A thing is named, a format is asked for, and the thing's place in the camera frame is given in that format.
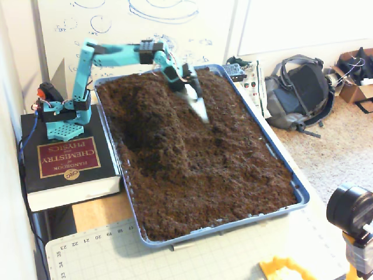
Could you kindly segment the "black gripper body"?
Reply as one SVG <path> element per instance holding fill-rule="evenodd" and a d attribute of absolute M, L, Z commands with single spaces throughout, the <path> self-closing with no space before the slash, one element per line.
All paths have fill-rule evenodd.
<path fill-rule="evenodd" d="M 195 76 L 194 68 L 191 64 L 183 64 L 176 70 L 177 80 L 174 82 L 176 92 L 180 92 L 185 88 L 186 84 L 192 82 L 192 78 Z"/>

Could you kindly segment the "metal blade gripper finger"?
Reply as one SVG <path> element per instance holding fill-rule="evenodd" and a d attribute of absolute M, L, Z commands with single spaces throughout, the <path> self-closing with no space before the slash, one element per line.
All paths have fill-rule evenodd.
<path fill-rule="evenodd" d="M 187 101 L 191 109 L 200 117 L 203 122 L 208 122 L 207 111 L 202 97 L 198 97 L 191 85 L 185 85 L 181 91 L 181 97 Z"/>

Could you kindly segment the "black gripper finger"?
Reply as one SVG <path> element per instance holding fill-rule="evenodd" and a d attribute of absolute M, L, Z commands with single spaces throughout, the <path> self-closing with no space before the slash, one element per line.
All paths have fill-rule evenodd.
<path fill-rule="evenodd" d="M 198 78 L 191 78 L 191 86 L 195 90 L 197 98 L 202 98 L 202 89 L 200 87 Z"/>

